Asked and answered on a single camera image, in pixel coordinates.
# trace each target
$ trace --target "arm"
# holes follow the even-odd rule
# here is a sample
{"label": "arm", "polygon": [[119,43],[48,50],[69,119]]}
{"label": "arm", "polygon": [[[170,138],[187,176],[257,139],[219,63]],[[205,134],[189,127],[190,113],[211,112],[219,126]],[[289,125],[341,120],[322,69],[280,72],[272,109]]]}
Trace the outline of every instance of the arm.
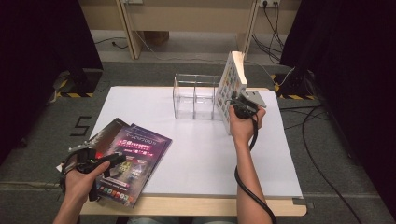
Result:
{"label": "arm", "polygon": [[77,170],[72,170],[66,175],[66,193],[58,215],[53,221],[54,224],[77,223],[82,205],[88,199],[93,181],[109,165],[110,162],[106,161],[89,174],[82,174]]}
{"label": "arm", "polygon": [[[238,174],[247,188],[250,189],[263,202],[265,202],[265,197],[262,193],[262,187],[260,186],[259,178],[257,177],[248,146],[248,142],[253,136],[252,121],[251,119],[238,118],[235,115],[232,106],[230,106],[229,110],[230,130],[236,149]],[[264,115],[265,110],[260,107],[259,112],[257,113],[259,128],[262,126],[262,117]],[[240,224],[272,223],[269,215],[239,186],[236,194],[236,206],[238,223]]]}

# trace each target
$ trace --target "black partition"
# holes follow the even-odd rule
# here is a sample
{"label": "black partition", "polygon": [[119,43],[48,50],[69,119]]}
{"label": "black partition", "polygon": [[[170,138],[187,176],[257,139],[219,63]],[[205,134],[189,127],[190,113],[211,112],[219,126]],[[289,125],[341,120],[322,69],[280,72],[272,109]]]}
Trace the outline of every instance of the black partition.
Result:
{"label": "black partition", "polygon": [[0,163],[24,138],[69,71],[103,69],[78,1],[0,1]]}
{"label": "black partition", "polygon": [[[281,63],[303,63],[315,73],[346,153],[364,167],[396,218],[396,2],[342,1],[323,26],[327,2],[302,1]],[[326,35],[310,38],[316,29]]]}

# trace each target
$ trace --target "purple book cover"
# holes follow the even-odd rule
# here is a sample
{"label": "purple book cover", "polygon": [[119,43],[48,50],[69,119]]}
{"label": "purple book cover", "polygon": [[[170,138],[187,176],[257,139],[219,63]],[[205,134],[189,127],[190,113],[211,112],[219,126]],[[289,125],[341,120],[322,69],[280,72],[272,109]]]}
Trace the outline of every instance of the purple book cover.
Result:
{"label": "purple book cover", "polygon": [[149,177],[172,140],[132,124],[122,127],[105,155],[122,153],[126,161],[97,178],[98,195],[134,207]]}

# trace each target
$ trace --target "person's right hand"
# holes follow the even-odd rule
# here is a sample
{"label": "person's right hand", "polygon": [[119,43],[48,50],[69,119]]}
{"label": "person's right hand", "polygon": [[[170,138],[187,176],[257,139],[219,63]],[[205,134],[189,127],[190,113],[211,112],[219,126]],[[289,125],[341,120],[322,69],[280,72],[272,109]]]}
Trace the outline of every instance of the person's right hand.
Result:
{"label": "person's right hand", "polygon": [[[266,111],[259,106],[259,111],[253,118],[258,122],[259,129],[262,127],[262,118]],[[240,119],[235,115],[233,106],[229,106],[230,132],[235,144],[248,145],[248,141],[253,136],[253,123],[251,119]]]}

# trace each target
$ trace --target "gray carpet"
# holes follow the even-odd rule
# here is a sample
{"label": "gray carpet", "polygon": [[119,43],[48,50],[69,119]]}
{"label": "gray carpet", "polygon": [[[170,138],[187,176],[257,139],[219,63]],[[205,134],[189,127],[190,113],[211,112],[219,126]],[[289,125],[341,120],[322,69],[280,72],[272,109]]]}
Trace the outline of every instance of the gray carpet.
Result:
{"label": "gray carpet", "polygon": [[[47,106],[26,137],[27,146],[11,151],[0,167],[0,224],[51,223],[62,201],[55,169],[67,149],[91,135],[111,86],[173,86],[175,73],[221,75],[222,64],[104,63],[105,71],[92,98],[58,98]],[[272,73],[288,68],[268,66]],[[274,89],[257,65],[247,65],[249,87]],[[319,105],[318,100],[279,99],[279,107]],[[308,213],[303,217],[280,217],[279,223],[357,223],[345,203],[326,183],[304,147],[302,125],[310,109],[282,112],[291,156],[296,167]],[[324,108],[305,124],[309,152],[322,173],[344,195],[363,223],[394,223],[375,188],[359,165],[348,157],[343,141]],[[78,119],[83,117],[76,128]],[[115,223],[116,217],[83,216],[81,223]]]}

